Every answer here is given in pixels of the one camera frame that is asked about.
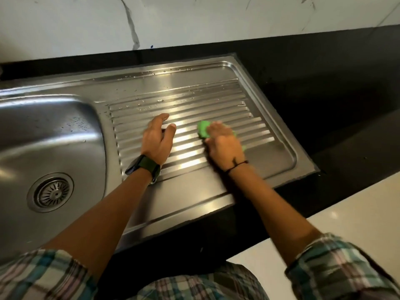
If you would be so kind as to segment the person's right hand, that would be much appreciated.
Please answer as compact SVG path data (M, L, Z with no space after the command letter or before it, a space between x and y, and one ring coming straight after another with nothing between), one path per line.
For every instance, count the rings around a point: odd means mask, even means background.
M241 142L229 126L214 121L206 131L209 135L205 140L208 155L223 172L230 172L237 166L247 163Z

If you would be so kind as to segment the person's left hand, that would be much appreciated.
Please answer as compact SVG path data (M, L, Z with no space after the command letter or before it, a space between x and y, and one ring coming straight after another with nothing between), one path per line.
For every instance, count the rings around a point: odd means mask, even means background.
M172 146L164 146L164 121L169 118L168 113L155 116L143 132L141 154L149 157L162 166L169 157Z

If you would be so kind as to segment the green scrub sponge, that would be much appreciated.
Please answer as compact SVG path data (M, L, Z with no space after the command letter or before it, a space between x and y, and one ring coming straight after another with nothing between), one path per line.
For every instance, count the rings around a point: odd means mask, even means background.
M197 125L198 128L198 136L204 141L209 135L206 131L206 128L211 124L211 121L200 121ZM246 147L241 145L239 143L239 140L236 137L236 133L233 131L231 127L230 128L230 135L220 141L217 141L215 144L212 145L207 145L208 150L210 152L232 152L236 151L238 152L239 150L245 151Z

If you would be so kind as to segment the person's left forearm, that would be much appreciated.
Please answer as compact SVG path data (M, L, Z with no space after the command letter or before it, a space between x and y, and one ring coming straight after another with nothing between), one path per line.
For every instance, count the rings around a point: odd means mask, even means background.
M151 181L152 174L139 168L41 248L67 252L98 281Z

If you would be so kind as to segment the person's right forearm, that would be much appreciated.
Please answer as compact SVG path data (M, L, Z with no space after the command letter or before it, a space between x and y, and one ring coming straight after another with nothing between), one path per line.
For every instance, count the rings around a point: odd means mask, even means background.
M258 176L249 164L238 165L228 174L245 197L252 202L287 266L290 266L310 243L322 236L322 232Z

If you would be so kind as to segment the stainless steel sink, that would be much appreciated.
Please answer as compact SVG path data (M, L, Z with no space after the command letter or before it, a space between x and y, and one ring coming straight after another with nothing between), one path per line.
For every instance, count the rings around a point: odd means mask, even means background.
M270 186L318 172L237 55L0 81L0 263L59 234L126 179L156 115L177 126L172 151L117 251L235 204L204 153L201 120L222 121ZM40 177L69 175L52 212L27 205Z

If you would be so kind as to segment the dark green wristwatch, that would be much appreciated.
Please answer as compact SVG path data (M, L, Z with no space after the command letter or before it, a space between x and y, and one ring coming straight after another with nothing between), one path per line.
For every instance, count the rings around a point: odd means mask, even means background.
M150 184L154 184L161 172L161 166L145 155L140 155L134 159L124 171L124 174L129 176L139 168L143 168L151 173L152 180Z

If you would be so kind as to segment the round sink drain strainer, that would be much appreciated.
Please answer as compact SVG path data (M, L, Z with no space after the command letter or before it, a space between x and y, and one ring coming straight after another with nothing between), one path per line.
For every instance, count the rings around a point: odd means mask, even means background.
M74 182L61 172L40 177L27 193L27 206L34 212L46 213L62 207L72 196Z

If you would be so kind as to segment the plaid shirt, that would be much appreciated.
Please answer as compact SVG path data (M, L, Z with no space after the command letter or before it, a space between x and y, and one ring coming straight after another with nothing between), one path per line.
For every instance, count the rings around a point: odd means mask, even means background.
M331 233L285 270L297 300L400 300L400 285L365 252ZM97 283L62 250L38 249L0 266L0 300L93 300ZM257 278L226 262L215 272L151 282L127 300L269 300Z

